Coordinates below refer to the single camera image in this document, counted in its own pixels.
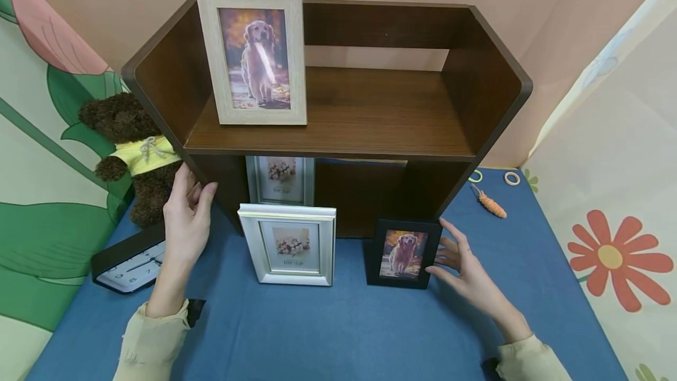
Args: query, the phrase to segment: blue table surface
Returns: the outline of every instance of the blue table surface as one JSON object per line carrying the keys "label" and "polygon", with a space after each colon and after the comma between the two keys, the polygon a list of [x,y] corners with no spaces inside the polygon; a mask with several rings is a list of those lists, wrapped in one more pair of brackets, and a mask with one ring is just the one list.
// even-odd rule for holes
{"label": "blue table surface", "polygon": [[[446,219],[574,380],[627,380],[523,177],[508,186],[504,171],[482,172],[480,188],[507,219],[484,210],[468,184]],[[109,244],[137,230],[125,216]],[[486,379],[480,364],[502,338],[450,288],[434,279],[425,290],[367,286],[357,240],[337,242],[335,266],[330,288],[259,284],[246,240],[215,207],[187,289],[207,304],[171,379]],[[111,380],[129,316],[149,296],[85,282],[27,380]]]}

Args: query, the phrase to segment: clock face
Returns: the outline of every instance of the clock face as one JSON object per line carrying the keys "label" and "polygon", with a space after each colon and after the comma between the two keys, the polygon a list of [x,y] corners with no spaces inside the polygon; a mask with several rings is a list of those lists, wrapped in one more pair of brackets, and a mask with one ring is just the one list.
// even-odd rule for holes
{"label": "clock face", "polygon": [[133,292],[157,277],[164,259],[165,242],[162,242],[113,266],[96,279],[120,292]]}

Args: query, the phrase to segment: shelf board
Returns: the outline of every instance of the shelf board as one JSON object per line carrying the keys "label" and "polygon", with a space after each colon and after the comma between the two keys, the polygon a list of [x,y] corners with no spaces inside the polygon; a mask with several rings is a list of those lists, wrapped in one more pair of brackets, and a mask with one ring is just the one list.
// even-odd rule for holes
{"label": "shelf board", "polygon": [[440,73],[306,68],[307,126],[221,125],[214,96],[188,137],[189,153],[471,162]]}

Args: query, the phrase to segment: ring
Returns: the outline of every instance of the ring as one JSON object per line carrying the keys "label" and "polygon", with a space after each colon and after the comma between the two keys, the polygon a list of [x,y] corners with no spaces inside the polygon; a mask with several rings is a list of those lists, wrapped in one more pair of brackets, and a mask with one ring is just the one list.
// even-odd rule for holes
{"label": "ring", "polygon": [[[509,175],[514,176],[515,180],[517,180],[517,181],[510,181],[508,179]],[[518,176],[515,172],[506,172],[505,175],[503,176],[503,180],[505,180],[507,185],[518,185],[518,184],[520,184],[520,181],[521,181],[520,176]]]}
{"label": "ring", "polygon": [[474,170],[473,172],[478,173],[480,175],[480,177],[477,180],[475,180],[471,176],[471,177],[468,178],[468,181],[470,181],[470,182],[480,182],[480,181],[482,181],[482,173],[480,171],[477,171],[477,170]]}

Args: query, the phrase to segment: brown teddy bear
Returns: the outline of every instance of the brown teddy bear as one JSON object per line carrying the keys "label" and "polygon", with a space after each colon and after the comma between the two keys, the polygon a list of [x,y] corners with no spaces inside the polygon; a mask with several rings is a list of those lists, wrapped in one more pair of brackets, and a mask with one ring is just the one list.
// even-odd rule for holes
{"label": "brown teddy bear", "polygon": [[97,176],[110,182],[131,173],[136,193],[132,222],[146,228],[162,221],[162,206],[182,161],[150,115],[133,95],[120,93],[85,103],[80,120],[115,144],[115,152],[96,166]]}

